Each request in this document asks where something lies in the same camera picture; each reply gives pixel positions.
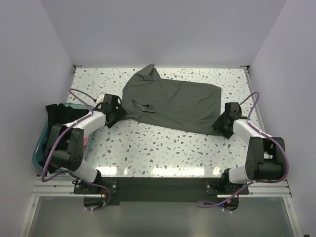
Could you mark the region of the dark grey t shirt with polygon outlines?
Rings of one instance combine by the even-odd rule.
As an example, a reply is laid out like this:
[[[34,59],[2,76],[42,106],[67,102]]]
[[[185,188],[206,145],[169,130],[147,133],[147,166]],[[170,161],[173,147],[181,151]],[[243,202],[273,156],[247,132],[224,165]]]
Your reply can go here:
[[[218,86],[162,79],[154,64],[136,72],[122,90],[125,119],[186,132],[218,136],[212,128],[221,113]]]

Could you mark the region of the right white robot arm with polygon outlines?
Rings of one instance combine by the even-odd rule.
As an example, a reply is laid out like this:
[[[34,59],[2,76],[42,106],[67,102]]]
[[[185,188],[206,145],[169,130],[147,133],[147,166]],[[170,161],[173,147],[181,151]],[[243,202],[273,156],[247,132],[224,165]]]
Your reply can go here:
[[[221,174],[222,192],[231,194],[238,184],[278,183],[287,177],[289,164],[284,140],[266,134],[242,116],[239,103],[226,103],[212,127],[226,139],[236,135],[247,144],[245,165],[226,169]]]

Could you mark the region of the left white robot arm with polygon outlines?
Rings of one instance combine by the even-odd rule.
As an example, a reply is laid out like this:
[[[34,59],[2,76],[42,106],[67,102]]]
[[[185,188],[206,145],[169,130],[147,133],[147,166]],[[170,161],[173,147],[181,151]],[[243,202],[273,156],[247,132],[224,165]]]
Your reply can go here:
[[[102,189],[102,177],[99,170],[84,160],[84,139],[106,126],[113,127],[127,115],[117,95],[100,94],[96,107],[88,107],[88,112],[71,122],[55,124],[48,137],[46,160],[41,173],[41,181],[48,182],[56,176],[68,173],[85,183],[92,194]]]

